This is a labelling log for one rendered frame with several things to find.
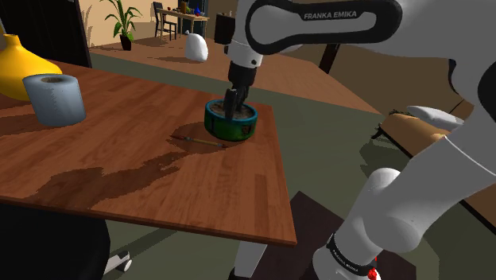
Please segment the wooden dining table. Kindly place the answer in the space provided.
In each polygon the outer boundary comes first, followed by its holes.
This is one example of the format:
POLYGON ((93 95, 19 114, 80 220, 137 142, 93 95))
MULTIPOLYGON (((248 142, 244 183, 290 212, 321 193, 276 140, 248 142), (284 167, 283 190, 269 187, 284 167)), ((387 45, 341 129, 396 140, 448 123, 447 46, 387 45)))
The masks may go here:
POLYGON ((205 17, 202 15, 195 15, 195 14, 185 14, 180 11, 175 11, 173 9, 169 8, 164 8, 160 11, 161 14, 166 15, 166 20, 167 21, 172 21, 177 23, 177 36, 181 36, 183 34, 182 28, 184 27, 184 20, 190 21, 191 23, 191 28, 189 30, 190 33, 194 31, 194 25, 196 22, 202 22, 203 26, 203 33, 202 36, 205 37, 206 35, 206 28, 207 28, 207 22, 209 20, 209 17, 205 17))

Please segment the black box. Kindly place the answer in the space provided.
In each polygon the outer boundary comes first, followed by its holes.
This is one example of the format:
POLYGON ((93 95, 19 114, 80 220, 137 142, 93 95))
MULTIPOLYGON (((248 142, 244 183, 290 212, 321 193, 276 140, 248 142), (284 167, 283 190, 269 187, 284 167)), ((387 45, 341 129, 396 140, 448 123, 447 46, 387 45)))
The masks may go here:
POLYGON ((217 14, 215 18, 215 43, 229 45, 235 30, 235 18, 224 14, 217 14))

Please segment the yellow pencil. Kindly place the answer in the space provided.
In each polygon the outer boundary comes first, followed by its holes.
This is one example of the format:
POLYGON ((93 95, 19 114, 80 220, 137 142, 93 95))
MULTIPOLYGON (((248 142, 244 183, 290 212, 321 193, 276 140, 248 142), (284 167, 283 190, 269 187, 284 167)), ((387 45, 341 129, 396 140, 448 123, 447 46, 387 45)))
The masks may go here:
POLYGON ((205 145, 210 145, 210 146, 217 146, 217 147, 220 147, 220 148, 227 148, 228 146, 226 146, 225 144, 222 144, 222 143, 218 143, 218 142, 211 142, 211 141, 207 141, 207 140, 202 140, 202 139, 198 139, 198 138, 191 138, 191 137, 187 137, 187 136, 182 136, 182 135, 170 135, 171 138, 175 138, 175 139, 178 139, 178 140, 182 140, 182 141, 188 141, 188 142, 197 142, 197 143, 202 143, 202 144, 205 144, 205 145))

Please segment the green and blue round bowl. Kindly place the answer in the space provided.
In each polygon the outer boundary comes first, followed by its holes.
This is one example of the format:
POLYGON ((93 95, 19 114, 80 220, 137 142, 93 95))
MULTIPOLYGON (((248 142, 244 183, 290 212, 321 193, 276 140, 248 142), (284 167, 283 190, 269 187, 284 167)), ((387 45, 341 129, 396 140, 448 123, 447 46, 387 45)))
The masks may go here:
POLYGON ((218 139, 240 142, 254 134, 257 120, 258 112, 248 104, 243 104, 241 111, 235 111, 233 118, 227 119, 223 100, 215 99, 205 105, 203 124, 205 129, 218 139))

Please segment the white sack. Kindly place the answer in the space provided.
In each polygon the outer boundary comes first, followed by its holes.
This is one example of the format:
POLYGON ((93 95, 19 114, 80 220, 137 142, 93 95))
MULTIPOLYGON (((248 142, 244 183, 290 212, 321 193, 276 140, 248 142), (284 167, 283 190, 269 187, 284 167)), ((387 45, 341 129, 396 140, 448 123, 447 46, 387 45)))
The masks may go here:
POLYGON ((205 39, 196 33, 189 33, 184 46, 184 56, 189 60, 205 62, 208 58, 208 47, 205 39))

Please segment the white pillow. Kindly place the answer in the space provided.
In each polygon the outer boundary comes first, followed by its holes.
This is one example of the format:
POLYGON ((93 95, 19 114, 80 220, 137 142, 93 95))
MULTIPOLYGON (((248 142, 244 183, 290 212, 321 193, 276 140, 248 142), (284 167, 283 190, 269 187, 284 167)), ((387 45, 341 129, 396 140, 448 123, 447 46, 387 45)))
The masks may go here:
POLYGON ((434 127, 447 131, 453 131, 464 124, 463 119, 431 107, 407 106, 407 112, 434 127))

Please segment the green potted plant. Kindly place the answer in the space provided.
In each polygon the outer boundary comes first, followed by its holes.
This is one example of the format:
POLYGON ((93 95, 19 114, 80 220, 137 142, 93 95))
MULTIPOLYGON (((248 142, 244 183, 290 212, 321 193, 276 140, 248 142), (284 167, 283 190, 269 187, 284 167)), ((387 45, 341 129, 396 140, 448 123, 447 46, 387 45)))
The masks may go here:
POLYGON ((122 4, 122 0, 99 0, 101 2, 108 1, 114 8, 115 14, 108 14, 104 20, 109 18, 116 20, 113 28, 113 37, 119 36, 122 49, 130 51, 134 42, 133 31, 135 31, 134 18, 140 18, 142 13, 133 6, 129 6, 126 10, 122 4))

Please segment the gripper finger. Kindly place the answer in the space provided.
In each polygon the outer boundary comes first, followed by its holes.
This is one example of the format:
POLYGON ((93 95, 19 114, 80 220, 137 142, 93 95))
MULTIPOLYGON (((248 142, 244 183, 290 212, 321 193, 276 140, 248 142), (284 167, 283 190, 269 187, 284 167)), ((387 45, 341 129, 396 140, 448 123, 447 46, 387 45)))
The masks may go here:
POLYGON ((249 86, 239 86, 236 88, 237 90, 237 98, 236 98, 236 104, 238 106, 242 106, 242 104, 245 102, 248 93, 249 93, 249 86))
POLYGON ((226 119, 232 119, 237 107, 238 92, 235 88, 228 88, 224 96, 224 113, 226 119))

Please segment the white toilet paper roll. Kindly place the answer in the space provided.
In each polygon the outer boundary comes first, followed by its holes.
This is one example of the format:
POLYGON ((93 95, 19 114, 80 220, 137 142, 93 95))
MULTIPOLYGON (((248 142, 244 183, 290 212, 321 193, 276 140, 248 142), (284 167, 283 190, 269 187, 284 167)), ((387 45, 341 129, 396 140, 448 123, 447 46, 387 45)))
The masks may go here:
POLYGON ((79 82, 64 74, 37 74, 22 80, 39 123, 71 126, 86 118, 79 82))

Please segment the black office chair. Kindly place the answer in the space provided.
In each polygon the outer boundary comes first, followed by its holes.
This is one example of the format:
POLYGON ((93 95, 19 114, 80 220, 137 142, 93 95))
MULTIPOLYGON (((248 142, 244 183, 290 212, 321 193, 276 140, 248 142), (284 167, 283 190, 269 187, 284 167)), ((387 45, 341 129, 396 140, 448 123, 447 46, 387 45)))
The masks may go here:
POLYGON ((131 263, 110 256, 105 220, 0 204, 0 280, 102 280, 131 263))

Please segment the black dining chair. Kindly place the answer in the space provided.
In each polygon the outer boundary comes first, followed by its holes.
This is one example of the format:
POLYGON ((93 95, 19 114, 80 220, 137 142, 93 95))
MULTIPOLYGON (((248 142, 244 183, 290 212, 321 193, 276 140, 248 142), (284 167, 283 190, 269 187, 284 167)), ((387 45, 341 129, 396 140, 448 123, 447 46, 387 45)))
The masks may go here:
POLYGON ((163 9, 161 2, 153 2, 153 11, 156 18, 156 29, 155 36, 160 34, 163 37, 163 33, 169 34, 169 39, 176 39, 177 36, 177 23, 166 20, 166 15, 161 14, 160 11, 163 9))

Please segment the yellow vase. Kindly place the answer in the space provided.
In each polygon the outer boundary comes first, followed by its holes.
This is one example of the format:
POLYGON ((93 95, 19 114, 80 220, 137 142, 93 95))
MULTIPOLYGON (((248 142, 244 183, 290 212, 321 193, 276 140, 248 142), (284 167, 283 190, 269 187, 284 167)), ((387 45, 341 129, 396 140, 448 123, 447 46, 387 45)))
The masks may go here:
POLYGON ((12 99, 29 101, 22 80, 38 74, 61 74, 54 63, 30 52, 18 35, 4 34, 6 47, 0 51, 0 94, 12 99))

